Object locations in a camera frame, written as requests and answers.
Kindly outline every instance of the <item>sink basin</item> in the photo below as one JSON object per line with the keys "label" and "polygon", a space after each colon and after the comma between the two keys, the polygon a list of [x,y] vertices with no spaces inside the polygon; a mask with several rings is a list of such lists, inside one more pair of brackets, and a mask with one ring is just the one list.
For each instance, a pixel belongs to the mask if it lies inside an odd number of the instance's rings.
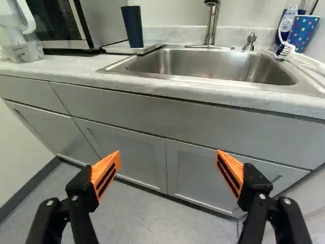
{"label": "sink basin", "polygon": [[252,83],[290,86],[297,82],[292,72],[267,53],[173,46],[129,57],[97,72],[200,83],[222,81],[232,86],[235,82],[243,84],[241,87]]}
{"label": "sink basin", "polygon": [[160,49],[125,64],[130,72],[293,85],[272,57],[256,52]]}

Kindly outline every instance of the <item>dark blue cup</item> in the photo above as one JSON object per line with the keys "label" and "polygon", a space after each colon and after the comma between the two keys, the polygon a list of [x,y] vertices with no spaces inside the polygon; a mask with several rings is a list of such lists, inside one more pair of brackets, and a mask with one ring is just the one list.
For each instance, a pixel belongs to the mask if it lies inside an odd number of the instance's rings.
{"label": "dark blue cup", "polygon": [[130,47],[143,48],[140,6],[124,6],[121,10]]}

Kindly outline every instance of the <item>gray cabinet door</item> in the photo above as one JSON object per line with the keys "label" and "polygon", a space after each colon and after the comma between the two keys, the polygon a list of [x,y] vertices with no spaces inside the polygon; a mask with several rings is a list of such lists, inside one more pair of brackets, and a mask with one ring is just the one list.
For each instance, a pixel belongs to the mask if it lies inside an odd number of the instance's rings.
{"label": "gray cabinet door", "polygon": [[74,118],[101,158],[119,150],[118,177],[167,193],[164,139]]}
{"label": "gray cabinet door", "polygon": [[[240,217],[234,196],[215,166],[216,150],[166,141],[168,194],[223,214]],[[274,184],[271,196],[309,173],[287,166],[230,154],[242,163],[252,163]]]}
{"label": "gray cabinet door", "polygon": [[99,157],[71,117],[5,101],[18,118],[56,155],[85,165]]}

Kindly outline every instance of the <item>drawer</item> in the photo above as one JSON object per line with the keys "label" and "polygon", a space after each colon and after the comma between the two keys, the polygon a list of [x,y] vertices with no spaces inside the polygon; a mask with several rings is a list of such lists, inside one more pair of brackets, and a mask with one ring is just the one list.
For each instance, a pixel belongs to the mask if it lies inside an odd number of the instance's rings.
{"label": "drawer", "polygon": [[0,96],[4,99],[67,114],[48,81],[1,75]]}
{"label": "drawer", "polygon": [[52,83],[73,116],[315,169],[325,125],[293,117]]}
{"label": "drawer", "polygon": [[5,103],[54,154],[80,165],[99,161],[71,117],[14,102]]}

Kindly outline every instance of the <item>screw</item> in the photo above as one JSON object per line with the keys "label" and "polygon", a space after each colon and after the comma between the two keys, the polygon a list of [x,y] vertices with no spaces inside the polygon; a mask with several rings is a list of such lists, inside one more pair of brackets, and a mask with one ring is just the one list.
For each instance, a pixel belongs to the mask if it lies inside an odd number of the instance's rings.
{"label": "screw", "polygon": [[291,201],[290,201],[289,199],[287,199],[287,198],[284,199],[284,202],[285,202],[286,204],[291,204]]}
{"label": "screw", "polygon": [[47,205],[47,206],[51,206],[53,203],[54,203],[54,202],[53,202],[52,200],[50,200],[50,201],[48,201],[48,202],[46,203],[46,205]]}
{"label": "screw", "polygon": [[264,196],[264,195],[261,193],[261,194],[259,195],[259,198],[265,200],[265,199],[266,199],[266,196]]}

